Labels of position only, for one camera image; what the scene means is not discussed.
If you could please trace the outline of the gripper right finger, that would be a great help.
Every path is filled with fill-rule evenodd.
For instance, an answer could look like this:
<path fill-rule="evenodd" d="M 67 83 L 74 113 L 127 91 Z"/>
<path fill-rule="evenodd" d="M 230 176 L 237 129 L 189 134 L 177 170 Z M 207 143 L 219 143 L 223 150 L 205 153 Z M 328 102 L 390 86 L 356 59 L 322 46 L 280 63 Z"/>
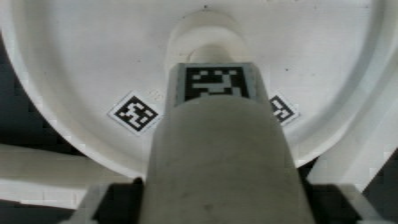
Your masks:
<path fill-rule="evenodd" d="M 317 224 L 386 224 L 354 185 L 310 184 L 308 199 Z"/>

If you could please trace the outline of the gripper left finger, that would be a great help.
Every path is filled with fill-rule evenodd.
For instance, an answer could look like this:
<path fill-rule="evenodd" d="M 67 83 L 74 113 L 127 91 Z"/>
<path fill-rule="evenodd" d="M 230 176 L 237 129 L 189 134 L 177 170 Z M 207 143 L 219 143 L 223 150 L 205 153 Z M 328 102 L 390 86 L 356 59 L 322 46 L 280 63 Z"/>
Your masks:
<path fill-rule="evenodd" d="M 145 180 L 97 185 L 68 220 L 59 224 L 139 224 Z"/>

